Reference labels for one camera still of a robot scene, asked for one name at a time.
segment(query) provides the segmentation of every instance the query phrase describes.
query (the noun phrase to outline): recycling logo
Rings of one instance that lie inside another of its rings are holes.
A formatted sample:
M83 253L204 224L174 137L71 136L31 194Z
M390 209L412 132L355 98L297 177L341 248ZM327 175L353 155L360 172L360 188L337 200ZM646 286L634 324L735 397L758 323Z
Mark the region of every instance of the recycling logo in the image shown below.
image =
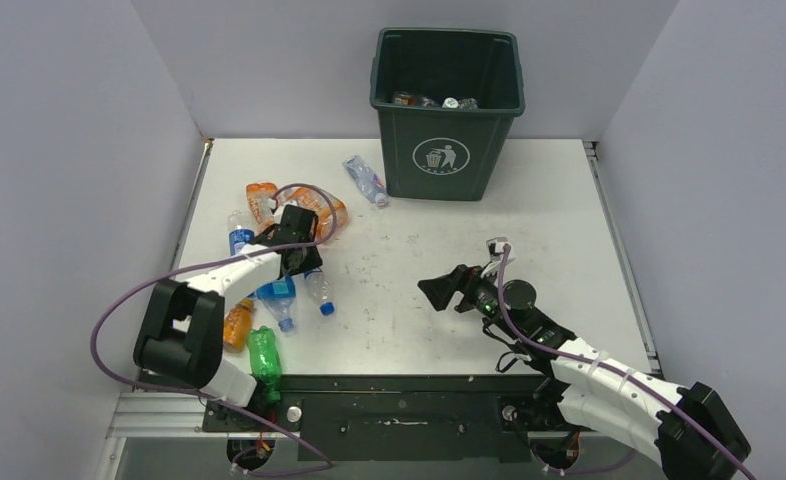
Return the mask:
M430 138L417 145L414 164L425 173L451 175L470 163L470 150L452 138Z

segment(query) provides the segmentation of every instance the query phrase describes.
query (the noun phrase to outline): table top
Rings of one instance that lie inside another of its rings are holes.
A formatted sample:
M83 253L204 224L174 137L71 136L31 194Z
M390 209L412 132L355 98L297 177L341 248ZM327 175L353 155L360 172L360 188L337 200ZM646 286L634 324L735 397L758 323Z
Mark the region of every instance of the table top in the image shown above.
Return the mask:
M482 334L477 313L452 310L459 296L435 312L417 281L485 264L485 241L496 236L516 250L506 279L534 285L541 310L612 357L650 370L581 141L508 140L480 202L391 198L380 210L341 166L352 155L383 177L377 139L217 139L201 179L180 266L227 256L226 218L247 208L249 183L311 183L347 206L349 223L320 247L337 312L323 317L296 278L297 333L277 333L285 374L495 374L506 347ZM278 330L262 305L254 325ZM249 371L248 351L226 357ZM536 374L519 363L509 372Z

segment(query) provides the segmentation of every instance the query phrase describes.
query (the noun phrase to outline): dark green plastic bin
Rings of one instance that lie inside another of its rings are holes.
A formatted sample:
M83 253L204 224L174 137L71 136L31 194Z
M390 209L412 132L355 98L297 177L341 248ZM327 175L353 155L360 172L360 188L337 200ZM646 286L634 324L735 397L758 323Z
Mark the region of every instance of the dark green plastic bin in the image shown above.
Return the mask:
M476 110L393 105L393 92L475 98ZM387 191L481 200L515 117L525 110L517 39L480 30L388 28L378 36L370 103Z

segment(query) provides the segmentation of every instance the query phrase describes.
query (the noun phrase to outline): orange bottle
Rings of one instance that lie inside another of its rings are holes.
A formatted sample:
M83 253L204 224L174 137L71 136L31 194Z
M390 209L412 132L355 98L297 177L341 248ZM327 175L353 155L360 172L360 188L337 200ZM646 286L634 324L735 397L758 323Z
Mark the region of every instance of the orange bottle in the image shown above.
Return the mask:
M349 212L346 205L334 195L325 192L325 196L334 204L334 212L337 214L337 229L340 230L349 221ZM307 187L298 187L290 192L282 192L278 195L278 204L283 205L287 202L295 202L296 205L313 210L319 217L319 224L316 226L316 238L328 235L334 226L334 218L331 216L331 209L325 199L314 190Z
M239 352L246 346L246 339L252 331L254 305L251 298L244 298L225 317L222 325L222 345L229 352Z
M255 235L260 235L260 232L275 223L272 218L272 210L269 209L266 202L277 191L278 187L269 182L246 185L246 202L248 202L249 210L251 210L252 217L257 224Z

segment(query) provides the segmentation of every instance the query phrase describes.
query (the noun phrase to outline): plastic bottle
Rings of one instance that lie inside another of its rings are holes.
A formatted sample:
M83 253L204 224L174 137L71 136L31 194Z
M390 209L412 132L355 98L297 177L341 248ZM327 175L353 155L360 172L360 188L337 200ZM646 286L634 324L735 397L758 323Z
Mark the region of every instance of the plastic bottle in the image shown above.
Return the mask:
M343 228L349 221L349 212L346 211L346 205L328 192L325 192L325 196L328 197L334 205L334 211L337 214L337 228ZM291 202L302 208L313 210L317 217L319 217L319 223L316 226L315 232L316 238L322 238L328 235L328 232L331 231L334 226L334 218L331 215L331 209L328 208L328 203L322 195L307 187L294 188L289 191L281 192L278 195L279 205L286 205Z
M234 210L228 215L228 251L237 254L247 243L255 238L252 231L252 217L248 212Z
M249 334L249 363L252 375L266 385L267 403L281 401L281 358L272 329L261 327Z
M246 345L246 338L252 330L254 305L251 298L244 298L225 317L222 324L222 345L229 352L239 352Z
M331 284L319 268L305 272L305 285L308 293L316 300L319 311L323 316L334 313L334 303L331 301Z
M249 211L252 212L255 224L257 224L255 232L258 235L275 223L269 201L277 191L278 187L269 182L246 185L246 202L249 204Z
M378 178L378 175L375 174L360 155L355 155L346 160L343 162L343 166L346 167L349 176L352 177L355 185L358 186L358 190L361 191L367 200L378 205L379 208L387 206L389 202L387 189L384 188L381 179Z
M296 333L290 307L296 298L296 285L290 277L268 283L255 291L255 296L278 322L278 329L285 335Z

